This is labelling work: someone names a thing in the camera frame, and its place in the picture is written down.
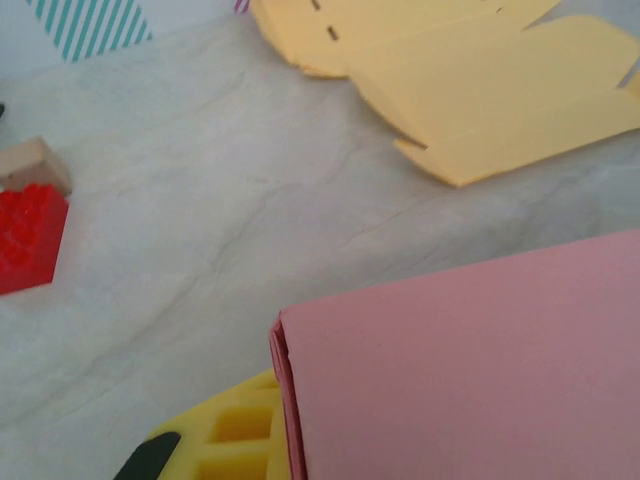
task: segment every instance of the wooden block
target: wooden block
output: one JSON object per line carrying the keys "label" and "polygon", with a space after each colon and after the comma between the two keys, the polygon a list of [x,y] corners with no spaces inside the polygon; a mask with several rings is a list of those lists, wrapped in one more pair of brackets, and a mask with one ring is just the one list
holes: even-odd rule
{"label": "wooden block", "polygon": [[67,167],[42,137],[0,151],[0,185],[21,191],[32,183],[51,184],[65,197],[72,190]]}

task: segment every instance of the marble surface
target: marble surface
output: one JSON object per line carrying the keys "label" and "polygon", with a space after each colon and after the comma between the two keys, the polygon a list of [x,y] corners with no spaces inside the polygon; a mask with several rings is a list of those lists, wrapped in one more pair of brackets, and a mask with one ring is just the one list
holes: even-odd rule
{"label": "marble surface", "polygon": [[[637,0],[567,0],[640,35]],[[640,136],[453,190],[251,18],[0,83],[71,197],[53,285],[0,299],[0,477],[112,478],[147,432],[270,365],[292,303],[640,226]]]}

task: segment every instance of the striped washi tape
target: striped washi tape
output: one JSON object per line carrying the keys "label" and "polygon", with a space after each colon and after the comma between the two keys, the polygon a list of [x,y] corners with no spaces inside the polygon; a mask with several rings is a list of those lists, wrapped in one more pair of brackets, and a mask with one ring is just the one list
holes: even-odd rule
{"label": "striped washi tape", "polygon": [[249,0],[236,0],[234,10],[236,13],[247,13],[249,10]]}
{"label": "striped washi tape", "polygon": [[26,0],[65,61],[151,40],[135,0]]}

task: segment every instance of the yellow cardstock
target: yellow cardstock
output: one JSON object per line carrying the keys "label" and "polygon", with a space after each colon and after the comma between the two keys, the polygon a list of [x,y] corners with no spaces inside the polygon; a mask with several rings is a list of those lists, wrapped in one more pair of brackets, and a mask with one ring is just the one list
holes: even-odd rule
{"label": "yellow cardstock", "polygon": [[444,51],[391,66],[356,62],[349,76],[409,137],[398,148],[452,185],[640,128],[640,77],[616,88],[640,42],[600,19],[565,17]]}
{"label": "yellow cardstock", "polygon": [[[477,46],[485,37],[524,28],[557,3],[559,0],[252,0],[251,9],[264,38],[287,62],[308,75],[344,77],[347,59],[357,60],[360,53],[373,56],[378,65],[395,61],[398,51],[412,58],[424,47],[423,36],[428,38],[431,30],[472,19],[480,22],[471,24],[471,30],[459,25],[454,30],[462,35],[452,35],[454,30],[444,35],[454,38],[456,48]],[[490,20],[503,11],[498,22]]]}

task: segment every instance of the pink cardboard box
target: pink cardboard box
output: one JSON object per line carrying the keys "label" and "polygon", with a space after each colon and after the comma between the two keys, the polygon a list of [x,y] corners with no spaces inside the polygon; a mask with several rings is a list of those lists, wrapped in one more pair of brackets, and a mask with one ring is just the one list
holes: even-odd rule
{"label": "pink cardboard box", "polygon": [[640,479],[640,231],[284,310],[293,480]]}

